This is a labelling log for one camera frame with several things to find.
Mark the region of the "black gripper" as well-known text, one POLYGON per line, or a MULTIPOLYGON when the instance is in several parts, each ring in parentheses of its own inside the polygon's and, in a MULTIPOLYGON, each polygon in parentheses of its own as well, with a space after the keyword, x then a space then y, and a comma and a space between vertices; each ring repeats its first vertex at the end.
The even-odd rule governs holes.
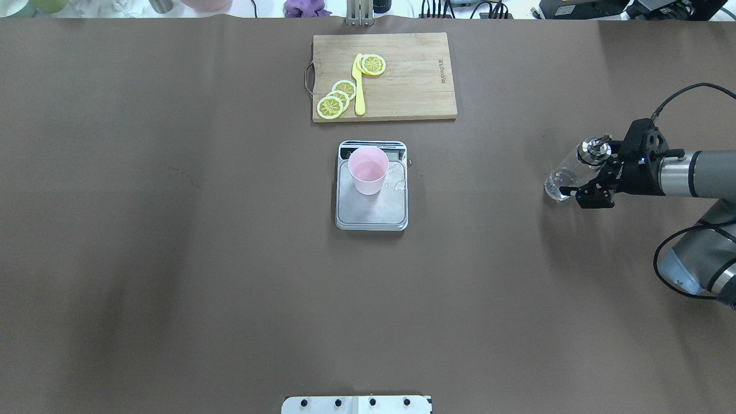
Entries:
POLYGON ((664 196, 660 183, 662 161, 684 157, 683 149, 670 149, 654 121, 642 118, 631 123, 622 141, 612 142, 612 157, 604 168, 604 185, 560 186, 559 192, 565 197, 575 197, 581 209, 612 209, 616 192, 664 196))

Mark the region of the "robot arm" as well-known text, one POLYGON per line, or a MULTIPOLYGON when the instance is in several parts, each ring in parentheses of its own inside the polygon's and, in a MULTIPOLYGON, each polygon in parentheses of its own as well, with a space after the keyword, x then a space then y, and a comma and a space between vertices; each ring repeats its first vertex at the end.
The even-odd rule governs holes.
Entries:
POLYGON ((653 268, 678 294, 734 308, 734 166, 733 150, 671 148, 654 121, 642 118, 623 140, 608 134, 584 139, 550 174, 545 189, 582 209, 610 209, 619 193, 715 200, 694 225, 655 249, 653 268))

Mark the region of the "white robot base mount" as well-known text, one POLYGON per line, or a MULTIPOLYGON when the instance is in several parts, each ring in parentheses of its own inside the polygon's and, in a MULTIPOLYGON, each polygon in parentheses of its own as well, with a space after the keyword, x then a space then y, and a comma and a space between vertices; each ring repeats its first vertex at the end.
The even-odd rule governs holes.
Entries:
POLYGON ((284 400, 281 413, 432 413, 430 396, 292 396, 284 400))

